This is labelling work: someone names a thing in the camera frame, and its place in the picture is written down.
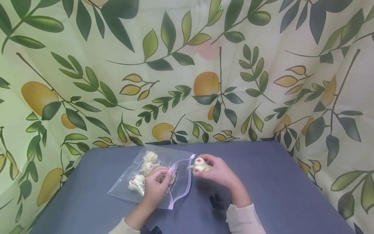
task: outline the left hand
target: left hand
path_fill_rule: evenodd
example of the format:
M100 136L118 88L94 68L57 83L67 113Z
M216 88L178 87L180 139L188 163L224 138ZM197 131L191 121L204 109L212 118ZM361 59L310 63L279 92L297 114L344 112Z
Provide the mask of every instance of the left hand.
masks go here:
M173 172L168 173L169 167L159 166L156 167L153 172L151 172L145 178L145 189L144 197L141 203L150 209L155 209L158 204L165 197L166 191L169 187ZM162 174L166 174L162 183L157 182L157 178Z

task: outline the white long sleeve shirt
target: white long sleeve shirt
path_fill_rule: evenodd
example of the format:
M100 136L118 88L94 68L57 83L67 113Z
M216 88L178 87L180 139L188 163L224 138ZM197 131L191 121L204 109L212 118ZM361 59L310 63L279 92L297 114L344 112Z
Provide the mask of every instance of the white long sleeve shirt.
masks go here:
M253 204L243 208L231 204L226 212L226 222L232 234L266 234ZM109 234L140 234L140 231L130 228L123 218Z

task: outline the hand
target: hand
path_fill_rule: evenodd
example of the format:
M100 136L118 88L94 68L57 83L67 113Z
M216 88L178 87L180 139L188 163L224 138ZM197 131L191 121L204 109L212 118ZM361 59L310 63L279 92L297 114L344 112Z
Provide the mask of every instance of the hand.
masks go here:
M155 209L157 205L165 197L166 191L169 187L169 183L172 178L173 172L167 174L169 167L156 167L146 178L145 178L145 189L142 203L146 206ZM162 183L157 182L158 177L162 174L166 174Z
M199 157L205 161L210 161L213 169L210 171L198 171L195 176L212 180L228 188L231 192L232 204L238 208L252 204L243 183L222 158L217 158L210 154L199 155Z

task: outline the gray table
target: gray table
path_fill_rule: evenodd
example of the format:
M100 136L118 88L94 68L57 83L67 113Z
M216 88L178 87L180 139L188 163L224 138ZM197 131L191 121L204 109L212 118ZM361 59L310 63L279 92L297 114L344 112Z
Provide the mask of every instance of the gray table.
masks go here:
M277 142L230 142L164 146L223 158L248 189L267 234L352 234L321 191ZM89 150L31 234L105 234L136 204L106 195L140 147ZM227 191L193 178L190 193L174 210L157 209L146 223L163 234L228 234L225 212L209 196Z

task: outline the plastic bag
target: plastic bag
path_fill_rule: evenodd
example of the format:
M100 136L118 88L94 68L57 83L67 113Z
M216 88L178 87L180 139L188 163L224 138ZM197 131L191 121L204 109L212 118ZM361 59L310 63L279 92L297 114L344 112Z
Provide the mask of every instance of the plastic bag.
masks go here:
M146 159L143 160L146 152L154 152L157 154L157 161L147 162ZM148 160L154 160L154 155L148 155ZM167 194L162 202L157 208L172 210L174 203L186 196L191 188L191 170L187 167L191 165L192 160L195 158L195 154L179 151L175 149L169 149L165 147L159 147L154 145L145 145L142 150L138 153L132 164L127 168L127 170L122 174L122 176L117 180L115 185L107 193L109 196L117 197L126 201L133 201L140 203L143 197L140 195L141 192L144 194L144 184L142 184L142 173L147 167L142 165L146 162L151 166L161 166L170 167L170 171L175 174L174 183L168 188ZM129 182L131 184L139 185L137 191L129 189Z

